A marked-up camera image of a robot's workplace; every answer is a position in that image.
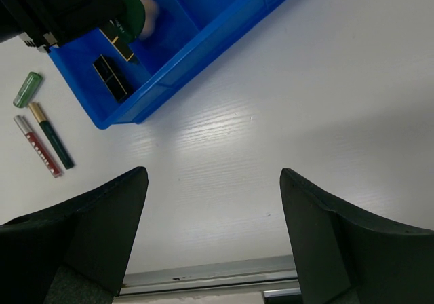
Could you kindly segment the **green gold mascara pen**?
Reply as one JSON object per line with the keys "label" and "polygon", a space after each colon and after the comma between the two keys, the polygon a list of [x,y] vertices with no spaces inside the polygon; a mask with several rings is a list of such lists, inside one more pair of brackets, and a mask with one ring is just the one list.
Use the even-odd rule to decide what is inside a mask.
{"label": "green gold mascara pen", "polygon": [[71,169],[75,166],[74,161],[70,157],[68,151],[66,150],[63,142],[56,133],[54,127],[46,117],[40,105],[36,102],[31,102],[28,104],[28,108],[42,129],[43,133],[47,137],[50,145],[53,147],[56,155],[59,157],[65,169]]}

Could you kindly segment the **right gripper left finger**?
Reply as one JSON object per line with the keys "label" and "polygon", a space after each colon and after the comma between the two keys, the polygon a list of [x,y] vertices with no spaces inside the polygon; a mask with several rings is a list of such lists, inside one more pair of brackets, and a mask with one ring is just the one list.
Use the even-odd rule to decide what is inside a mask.
{"label": "right gripper left finger", "polygon": [[137,167],[1,225],[2,303],[112,303],[149,185]]}

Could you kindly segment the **beige makeup sponge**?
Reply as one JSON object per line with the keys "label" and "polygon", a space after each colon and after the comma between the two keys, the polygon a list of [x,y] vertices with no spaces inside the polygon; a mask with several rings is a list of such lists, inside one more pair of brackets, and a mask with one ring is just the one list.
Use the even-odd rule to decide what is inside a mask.
{"label": "beige makeup sponge", "polygon": [[157,2],[153,0],[140,0],[140,2],[144,7],[145,21],[138,38],[140,40],[145,40],[155,31],[156,21],[160,15],[160,8]]}

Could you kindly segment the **red lip gloss tube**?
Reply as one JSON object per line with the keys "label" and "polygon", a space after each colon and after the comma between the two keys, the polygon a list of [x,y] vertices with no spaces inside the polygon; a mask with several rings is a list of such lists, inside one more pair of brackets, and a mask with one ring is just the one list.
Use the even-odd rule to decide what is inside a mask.
{"label": "red lip gloss tube", "polygon": [[14,117],[14,122],[19,127],[23,135],[26,137],[27,141],[30,143],[32,148],[37,153],[38,157],[41,159],[45,167],[49,170],[50,174],[54,178],[58,178],[62,176],[62,171],[55,163],[43,143],[40,141],[37,134],[30,127],[27,120],[22,115],[16,115]]}

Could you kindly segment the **black gold lipstick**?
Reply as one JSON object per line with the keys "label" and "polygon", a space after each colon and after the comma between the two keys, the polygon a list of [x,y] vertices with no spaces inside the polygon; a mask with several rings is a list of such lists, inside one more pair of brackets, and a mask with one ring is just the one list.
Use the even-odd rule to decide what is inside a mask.
{"label": "black gold lipstick", "polygon": [[110,56],[100,55],[93,62],[93,68],[118,103],[129,98],[134,89],[126,79],[117,62]]}
{"label": "black gold lipstick", "polygon": [[127,43],[120,39],[118,34],[109,24],[101,26],[99,29],[126,62],[137,63],[138,60],[135,53],[133,53]]}

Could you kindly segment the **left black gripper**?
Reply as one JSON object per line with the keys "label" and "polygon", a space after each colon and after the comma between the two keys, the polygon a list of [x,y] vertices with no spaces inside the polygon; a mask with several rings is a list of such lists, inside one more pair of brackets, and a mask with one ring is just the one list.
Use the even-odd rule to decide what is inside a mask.
{"label": "left black gripper", "polygon": [[122,14],[121,0],[1,0],[1,42],[49,53]]}

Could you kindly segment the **green clear lipstick tube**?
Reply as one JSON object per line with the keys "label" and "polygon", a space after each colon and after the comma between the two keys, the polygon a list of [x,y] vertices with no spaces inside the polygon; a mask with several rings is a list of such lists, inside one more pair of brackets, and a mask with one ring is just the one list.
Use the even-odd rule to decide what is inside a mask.
{"label": "green clear lipstick tube", "polygon": [[43,82],[43,76],[36,72],[30,72],[19,89],[13,105],[17,108],[26,107],[37,93]]}

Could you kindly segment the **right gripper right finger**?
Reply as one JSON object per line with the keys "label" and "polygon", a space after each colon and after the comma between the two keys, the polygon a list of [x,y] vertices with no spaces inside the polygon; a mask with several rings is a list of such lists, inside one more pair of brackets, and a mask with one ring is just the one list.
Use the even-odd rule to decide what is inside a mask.
{"label": "right gripper right finger", "polygon": [[432,303],[433,231],[398,223],[284,168],[280,190],[305,303]]}

